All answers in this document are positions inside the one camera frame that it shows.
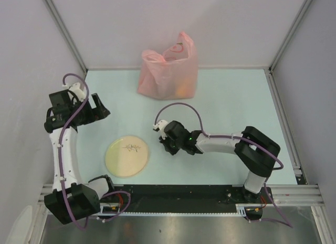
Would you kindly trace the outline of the red yellow fake peach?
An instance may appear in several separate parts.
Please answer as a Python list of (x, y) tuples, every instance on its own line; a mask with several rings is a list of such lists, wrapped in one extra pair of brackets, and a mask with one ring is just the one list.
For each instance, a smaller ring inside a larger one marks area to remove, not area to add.
[(175, 94), (178, 98), (191, 98), (193, 96), (193, 82), (188, 79), (180, 81), (176, 86)]

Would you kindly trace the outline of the pink plastic bag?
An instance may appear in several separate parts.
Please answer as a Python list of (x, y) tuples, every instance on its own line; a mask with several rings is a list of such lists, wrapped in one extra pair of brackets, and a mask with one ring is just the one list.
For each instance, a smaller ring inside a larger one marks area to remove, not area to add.
[(194, 41), (180, 32), (176, 43), (162, 54), (145, 50), (141, 54), (142, 65), (138, 93), (158, 100), (180, 99), (176, 86), (188, 79), (193, 82), (195, 96), (198, 77), (198, 54)]

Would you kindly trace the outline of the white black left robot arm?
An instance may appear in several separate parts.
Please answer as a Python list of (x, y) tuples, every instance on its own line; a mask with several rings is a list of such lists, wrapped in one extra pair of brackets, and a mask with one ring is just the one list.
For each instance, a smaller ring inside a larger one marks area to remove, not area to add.
[(110, 111), (94, 93), (95, 107), (80, 83), (49, 95), (44, 128), (49, 134), (54, 158), (52, 192), (44, 197), (45, 206), (64, 225), (87, 218), (100, 211), (100, 201), (115, 198), (116, 189), (108, 175), (101, 175), (85, 184), (81, 178), (77, 157), (78, 127), (102, 120)]

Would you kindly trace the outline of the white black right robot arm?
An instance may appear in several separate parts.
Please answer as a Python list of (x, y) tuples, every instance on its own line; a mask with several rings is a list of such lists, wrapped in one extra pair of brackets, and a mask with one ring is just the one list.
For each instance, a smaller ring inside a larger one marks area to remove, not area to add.
[(261, 197), (264, 183), (275, 170), (280, 146), (253, 126), (242, 134), (205, 135), (202, 130), (188, 131), (180, 122), (161, 120), (153, 130), (160, 133), (159, 141), (165, 150), (175, 155), (184, 150), (190, 155), (227, 153), (237, 155), (249, 172), (242, 187), (243, 199), (254, 203)]

